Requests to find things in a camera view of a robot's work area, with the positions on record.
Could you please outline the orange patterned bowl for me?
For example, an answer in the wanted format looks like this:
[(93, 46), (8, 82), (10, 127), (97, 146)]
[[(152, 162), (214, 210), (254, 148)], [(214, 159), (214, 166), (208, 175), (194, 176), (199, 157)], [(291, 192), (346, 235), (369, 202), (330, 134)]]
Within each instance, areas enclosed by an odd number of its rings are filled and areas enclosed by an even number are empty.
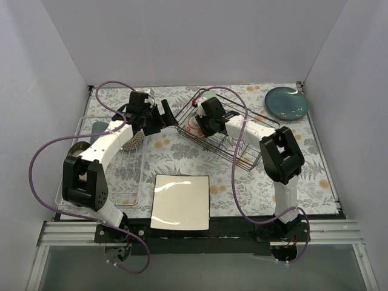
[(204, 137), (202, 129), (194, 116), (191, 116), (188, 119), (187, 124), (186, 124), (186, 131), (189, 132), (194, 137), (197, 137), (197, 138)]

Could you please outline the black wire dish rack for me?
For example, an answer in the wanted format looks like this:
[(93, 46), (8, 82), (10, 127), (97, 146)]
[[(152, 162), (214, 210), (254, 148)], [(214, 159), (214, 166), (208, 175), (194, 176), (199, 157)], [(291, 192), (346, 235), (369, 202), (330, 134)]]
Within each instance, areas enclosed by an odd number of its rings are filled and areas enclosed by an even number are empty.
[[(177, 113), (175, 116), (178, 122), (176, 129), (180, 135), (199, 144), (201, 147), (203, 147), (203, 149), (231, 162), (233, 161), (233, 154), (237, 142), (236, 137), (217, 133), (208, 138), (197, 138), (186, 131), (186, 124), (188, 119), (191, 116), (196, 115), (196, 108), (192, 106), (192, 102), (198, 97), (198, 95), (202, 96), (204, 92), (205, 89), (200, 88), (190, 99), (190, 101), (188, 101), (187, 104), (179, 111), (179, 113)], [(220, 95), (219, 93), (216, 94), (226, 112), (234, 111), (240, 115), (245, 114), (244, 107), (239, 101), (234, 101), (231, 98)], [(253, 170), (260, 161), (261, 152), (259, 145), (254, 145), (253, 142), (242, 140), (238, 146), (236, 165), (249, 172)]]

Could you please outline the white square plate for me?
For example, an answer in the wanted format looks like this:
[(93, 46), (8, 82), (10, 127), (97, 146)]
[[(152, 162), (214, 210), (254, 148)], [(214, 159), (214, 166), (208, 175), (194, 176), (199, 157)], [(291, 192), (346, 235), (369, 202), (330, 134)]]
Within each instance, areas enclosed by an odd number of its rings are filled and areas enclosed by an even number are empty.
[(210, 223), (208, 176), (157, 174), (150, 227), (170, 231), (203, 231)]

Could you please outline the green cup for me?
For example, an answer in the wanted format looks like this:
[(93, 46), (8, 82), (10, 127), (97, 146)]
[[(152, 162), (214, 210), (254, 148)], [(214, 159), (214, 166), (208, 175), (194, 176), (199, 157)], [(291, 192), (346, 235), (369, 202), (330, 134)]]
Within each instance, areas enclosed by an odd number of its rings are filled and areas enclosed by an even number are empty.
[(206, 91), (202, 94), (202, 97), (206, 99), (216, 98), (217, 94), (214, 91)]

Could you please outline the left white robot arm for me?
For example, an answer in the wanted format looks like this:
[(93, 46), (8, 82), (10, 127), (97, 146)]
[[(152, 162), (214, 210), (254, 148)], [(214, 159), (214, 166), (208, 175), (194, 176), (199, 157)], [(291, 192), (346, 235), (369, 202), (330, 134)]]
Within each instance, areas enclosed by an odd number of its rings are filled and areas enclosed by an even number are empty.
[(63, 163), (62, 198), (89, 210), (94, 218), (109, 224), (108, 235), (121, 243), (128, 238), (124, 213), (109, 201), (105, 170), (114, 156), (138, 132), (149, 136), (177, 125), (169, 103), (163, 99), (160, 113), (156, 101), (147, 92), (131, 92), (127, 104), (112, 116), (106, 130), (78, 156), (68, 156)]

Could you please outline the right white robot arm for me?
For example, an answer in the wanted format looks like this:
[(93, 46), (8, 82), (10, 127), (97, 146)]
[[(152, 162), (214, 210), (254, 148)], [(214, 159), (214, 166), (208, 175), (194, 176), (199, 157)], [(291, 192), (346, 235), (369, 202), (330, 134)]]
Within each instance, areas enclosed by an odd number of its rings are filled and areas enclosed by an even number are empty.
[(260, 150), (264, 170), (272, 180), (275, 191), (275, 211), (267, 221), (255, 221), (245, 213), (248, 222), (264, 232), (265, 238), (288, 241), (301, 223), (297, 199), (297, 183), (304, 165), (300, 147), (288, 127), (273, 129), (247, 119), (236, 111), (225, 111), (216, 97), (198, 98), (193, 102), (195, 119), (205, 137), (216, 133), (247, 142)]

